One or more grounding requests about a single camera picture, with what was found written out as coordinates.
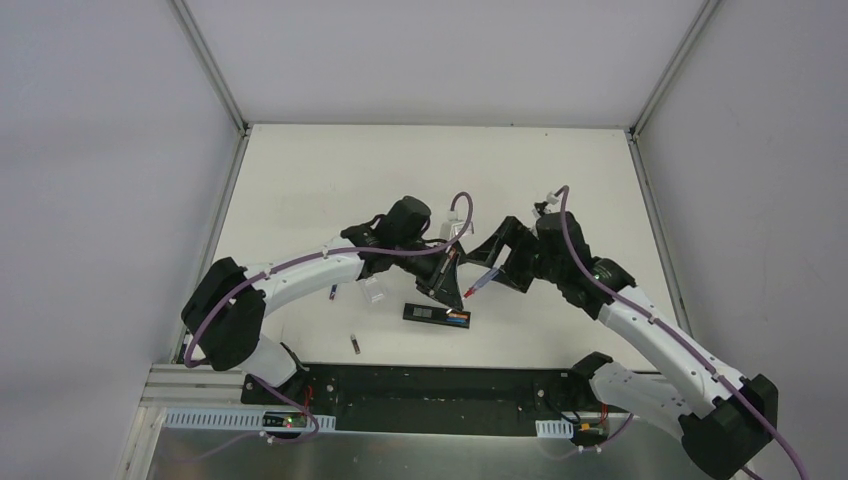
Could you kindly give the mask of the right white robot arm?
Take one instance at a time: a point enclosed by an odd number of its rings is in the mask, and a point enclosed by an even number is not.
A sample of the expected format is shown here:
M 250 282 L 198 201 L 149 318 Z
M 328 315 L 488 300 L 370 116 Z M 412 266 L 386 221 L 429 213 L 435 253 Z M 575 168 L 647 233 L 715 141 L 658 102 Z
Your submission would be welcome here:
M 602 402 L 648 421 L 678 440 L 712 479 L 732 478 L 771 442 L 777 387 L 762 374 L 746 377 L 667 319 L 623 267 L 592 254 L 572 214 L 546 213 L 534 228 L 509 216 L 466 260 L 493 267 L 503 249 L 509 254 L 496 282 L 520 292 L 536 280 L 555 285 L 664 378 L 658 382 L 593 352 L 570 369 L 573 405 L 590 410 Z

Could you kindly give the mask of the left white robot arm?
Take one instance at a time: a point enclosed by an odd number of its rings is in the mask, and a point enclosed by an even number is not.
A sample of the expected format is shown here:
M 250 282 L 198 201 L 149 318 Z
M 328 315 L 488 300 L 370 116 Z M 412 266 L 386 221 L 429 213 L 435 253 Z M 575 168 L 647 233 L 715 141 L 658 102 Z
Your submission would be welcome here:
M 191 336 L 185 366 L 240 370 L 264 381 L 279 403 L 293 404 L 305 390 L 298 360 L 261 332 L 264 319 L 281 307 L 398 267 L 413 276 L 420 293 L 462 309 L 457 268 L 465 251 L 458 237 L 428 243 L 423 235 L 430 217 L 425 203 L 405 196 L 387 213 L 342 230 L 300 257 L 249 266 L 231 257 L 215 261 L 180 314 Z

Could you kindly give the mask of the black battery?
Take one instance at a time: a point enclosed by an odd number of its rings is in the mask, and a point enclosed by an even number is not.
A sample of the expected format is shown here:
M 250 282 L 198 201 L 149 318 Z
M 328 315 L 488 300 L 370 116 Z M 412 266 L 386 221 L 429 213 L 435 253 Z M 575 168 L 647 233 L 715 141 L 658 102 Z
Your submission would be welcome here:
M 360 355 L 361 354 L 361 348 L 360 348 L 357 337 L 355 335 L 351 335 L 350 340 L 351 340 L 351 344 L 352 344 L 354 353 L 356 355 Z

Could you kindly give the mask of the blue red screwdriver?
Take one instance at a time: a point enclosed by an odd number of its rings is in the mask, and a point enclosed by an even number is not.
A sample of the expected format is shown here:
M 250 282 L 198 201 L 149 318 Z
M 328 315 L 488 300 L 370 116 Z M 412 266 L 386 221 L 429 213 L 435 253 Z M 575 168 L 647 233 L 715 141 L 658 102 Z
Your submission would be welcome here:
M 500 272 L 498 267 L 493 267 L 487 270 L 481 277 L 479 277 L 463 294 L 464 298 L 469 298 L 474 295 L 478 290 L 487 285 L 490 281 L 492 281 Z

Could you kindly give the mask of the black remote control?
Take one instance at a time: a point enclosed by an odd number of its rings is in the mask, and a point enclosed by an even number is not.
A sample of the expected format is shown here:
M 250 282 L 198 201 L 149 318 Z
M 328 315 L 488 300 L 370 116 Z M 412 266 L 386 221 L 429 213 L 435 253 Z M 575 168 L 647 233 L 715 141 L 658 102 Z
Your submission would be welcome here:
M 448 326 L 462 329 L 470 328 L 471 314 L 469 312 L 467 312 L 470 314 L 470 318 L 468 319 L 469 325 L 466 328 L 465 326 L 451 324 L 446 321 L 446 318 L 448 318 L 447 313 L 451 311 L 466 312 L 452 308 L 406 303 L 403 308 L 402 319 L 431 325 Z

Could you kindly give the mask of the white remote control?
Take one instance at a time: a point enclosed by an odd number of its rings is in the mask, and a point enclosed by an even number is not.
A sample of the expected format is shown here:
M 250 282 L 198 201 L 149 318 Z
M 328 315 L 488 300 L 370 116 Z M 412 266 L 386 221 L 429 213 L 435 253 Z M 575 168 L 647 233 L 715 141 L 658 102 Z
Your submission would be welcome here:
M 385 287 L 376 275 L 360 280 L 359 285 L 365 300 L 369 304 L 379 303 L 386 298 Z

